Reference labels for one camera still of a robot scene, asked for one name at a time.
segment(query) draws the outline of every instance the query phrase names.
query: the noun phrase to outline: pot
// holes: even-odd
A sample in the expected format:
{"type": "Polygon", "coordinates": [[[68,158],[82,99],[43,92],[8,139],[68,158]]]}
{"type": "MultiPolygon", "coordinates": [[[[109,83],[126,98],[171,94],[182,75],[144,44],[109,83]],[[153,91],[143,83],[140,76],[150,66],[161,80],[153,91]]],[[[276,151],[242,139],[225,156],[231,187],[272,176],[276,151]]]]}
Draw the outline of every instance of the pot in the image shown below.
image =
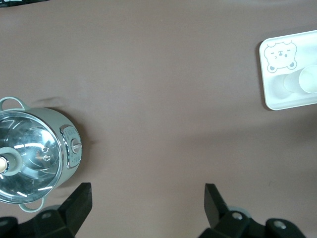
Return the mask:
{"type": "Polygon", "coordinates": [[[16,97],[0,100],[0,201],[39,211],[47,195],[75,173],[81,155],[79,133],[67,117],[16,97]],[[3,110],[9,99],[21,108],[3,110]],[[26,206],[39,199],[39,208],[26,206]]]}

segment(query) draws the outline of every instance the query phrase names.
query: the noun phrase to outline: table surface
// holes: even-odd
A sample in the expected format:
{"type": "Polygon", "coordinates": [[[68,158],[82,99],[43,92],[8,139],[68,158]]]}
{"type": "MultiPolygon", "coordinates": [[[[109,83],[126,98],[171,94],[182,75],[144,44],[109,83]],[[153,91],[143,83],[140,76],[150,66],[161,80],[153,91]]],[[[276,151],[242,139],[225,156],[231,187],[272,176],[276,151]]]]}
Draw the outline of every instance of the table surface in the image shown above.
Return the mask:
{"type": "MultiPolygon", "coordinates": [[[[91,182],[77,237],[194,238],[205,183],[317,237],[317,105],[272,111],[259,45],[317,29],[315,0],[52,0],[0,9],[0,94],[57,109],[91,182]]],[[[34,216],[2,203],[1,216],[34,216]]]]}

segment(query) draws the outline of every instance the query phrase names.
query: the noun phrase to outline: black mount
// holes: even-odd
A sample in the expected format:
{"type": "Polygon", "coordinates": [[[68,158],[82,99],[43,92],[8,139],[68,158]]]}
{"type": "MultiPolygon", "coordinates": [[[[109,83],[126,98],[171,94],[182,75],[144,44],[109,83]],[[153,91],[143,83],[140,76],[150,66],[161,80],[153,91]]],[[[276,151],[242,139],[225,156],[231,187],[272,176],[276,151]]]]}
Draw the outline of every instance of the black mount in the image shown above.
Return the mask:
{"type": "MultiPolygon", "coordinates": [[[[46,210],[18,224],[0,218],[0,238],[74,238],[92,209],[90,183],[82,183],[57,210],[46,210]]],[[[205,212],[210,224],[199,238],[305,238],[293,223],[269,219],[265,226],[241,211],[230,211],[214,184],[205,186],[205,212]]]]}
{"type": "Polygon", "coordinates": [[[199,238],[305,238],[289,221],[274,218],[262,226],[240,211],[230,211],[214,184],[205,186],[205,213],[211,228],[199,238]]]}
{"type": "Polygon", "coordinates": [[[19,224],[0,218],[0,238],[74,238],[92,209],[91,184],[82,183],[57,210],[46,210],[19,224]]]}

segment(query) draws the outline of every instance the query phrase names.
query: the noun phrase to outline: lid knob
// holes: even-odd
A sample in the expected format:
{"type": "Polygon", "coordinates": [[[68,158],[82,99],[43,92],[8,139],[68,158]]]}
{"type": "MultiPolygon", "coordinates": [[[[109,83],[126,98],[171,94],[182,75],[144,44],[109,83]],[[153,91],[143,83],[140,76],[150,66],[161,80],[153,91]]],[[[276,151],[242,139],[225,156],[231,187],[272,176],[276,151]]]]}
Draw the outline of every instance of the lid knob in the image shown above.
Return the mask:
{"type": "Polygon", "coordinates": [[[0,173],[5,176],[17,174],[22,168],[21,155],[11,147],[0,148],[0,173]]]}
{"type": "Polygon", "coordinates": [[[9,167],[9,161],[3,157],[0,156],[0,174],[5,173],[8,170],[9,167]]]}

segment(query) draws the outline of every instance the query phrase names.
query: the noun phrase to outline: white tray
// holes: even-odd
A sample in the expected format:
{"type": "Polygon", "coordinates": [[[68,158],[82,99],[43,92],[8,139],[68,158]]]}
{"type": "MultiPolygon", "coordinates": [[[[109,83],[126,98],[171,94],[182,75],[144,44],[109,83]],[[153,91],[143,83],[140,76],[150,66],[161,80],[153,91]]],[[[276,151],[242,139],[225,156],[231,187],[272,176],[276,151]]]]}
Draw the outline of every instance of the white tray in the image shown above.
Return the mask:
{"type": "Polygon", "coordinates": [[[317,64],[317,30],[269,38],[260,45],[260,62],[266,105],[272,110],[317,103],[317,93],[290,92],[284,78],[317,64]]]}

